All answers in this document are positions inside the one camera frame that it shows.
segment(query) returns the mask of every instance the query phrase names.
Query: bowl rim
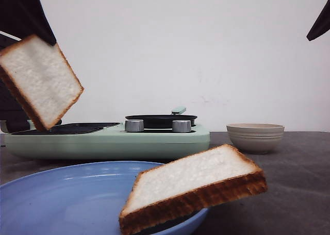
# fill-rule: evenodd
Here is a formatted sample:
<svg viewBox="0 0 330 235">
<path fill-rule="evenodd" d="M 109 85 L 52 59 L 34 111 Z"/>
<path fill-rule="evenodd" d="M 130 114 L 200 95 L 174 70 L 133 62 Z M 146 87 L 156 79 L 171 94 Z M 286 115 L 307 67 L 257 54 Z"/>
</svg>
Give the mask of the bowl rim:
<svg viewBox="0 0 330 235">
<path fill-rule="evenodd" d="M 267 125 L 268 127 L 254 127 L 254 125 Z M 283 125 L 271 124 L 271 123 L 231 123 L 227 125 L 227 128 L 250 128 L 250 129 L 273 129 L 284 128 Z"/>
</svg>

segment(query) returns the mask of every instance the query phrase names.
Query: silver knob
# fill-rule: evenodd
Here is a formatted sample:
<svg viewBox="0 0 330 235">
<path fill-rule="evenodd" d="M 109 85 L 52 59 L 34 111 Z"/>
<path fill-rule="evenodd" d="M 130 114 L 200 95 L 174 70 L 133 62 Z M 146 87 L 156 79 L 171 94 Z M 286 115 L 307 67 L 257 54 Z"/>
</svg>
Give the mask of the silver knob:
<svg viewBox="0 0 330 235">
<path fill-rule="evenodd" d="M 190 120 L 174 120 L 172 130 L 175 133 L 189 133 L 191 132 L 191 122 Z"/>
<path fill-rule="evenodd" d="M 126 120 L 126 132 L 142 132 L 144 130 L 143 120 Z"/>
</svg>

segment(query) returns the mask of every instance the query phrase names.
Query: white wall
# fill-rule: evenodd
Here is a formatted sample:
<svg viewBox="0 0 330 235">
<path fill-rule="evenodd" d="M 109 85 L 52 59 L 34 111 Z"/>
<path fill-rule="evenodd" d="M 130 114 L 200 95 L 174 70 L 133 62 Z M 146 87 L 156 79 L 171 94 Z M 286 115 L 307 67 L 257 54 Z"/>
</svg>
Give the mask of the white wall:
<svg viewBox="0 0 330 235">
<path fill-rule="evenodd" d="M 330 131 L 327 0 L 41 0 L 85 91 L 63 121 L 123 121 L 177 105 L 235 122 Z"/>
</svg>

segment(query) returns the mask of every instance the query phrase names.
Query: bread slice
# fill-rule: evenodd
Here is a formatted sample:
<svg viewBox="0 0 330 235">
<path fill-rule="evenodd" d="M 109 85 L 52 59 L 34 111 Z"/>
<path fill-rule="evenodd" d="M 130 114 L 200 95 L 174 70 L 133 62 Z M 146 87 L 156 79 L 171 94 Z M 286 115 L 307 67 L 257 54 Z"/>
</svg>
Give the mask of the bread slice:
<svg viewBox="0 0 330 235">
<path fill-rule="evenodd" d="M 58 44 L 31 35 L 0 52 L 0 78 L 38 130 L 49 130 L 84 88 Z"/>
<path fill-rule="evenodd" d="M 141 172 L 119 215 L 123 235 L 267 190 L 263 171 L 230 145 Z"/>
</svg>

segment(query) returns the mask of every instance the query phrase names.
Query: black frying pan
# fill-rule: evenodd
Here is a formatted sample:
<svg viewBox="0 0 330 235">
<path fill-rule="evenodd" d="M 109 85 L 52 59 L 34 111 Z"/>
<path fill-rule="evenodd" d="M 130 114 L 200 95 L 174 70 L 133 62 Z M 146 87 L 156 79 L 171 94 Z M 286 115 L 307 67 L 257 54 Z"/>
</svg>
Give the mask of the black frying pan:
<svg viewBox="0 0 330 235">
<path fill-rule="evenodd" d="M 129 120 L 143 120 L 144 128 L 172 128 L 174 120 L 190 120 L 195 126 L 196 115 L 129 115 Z"/>
</svg>

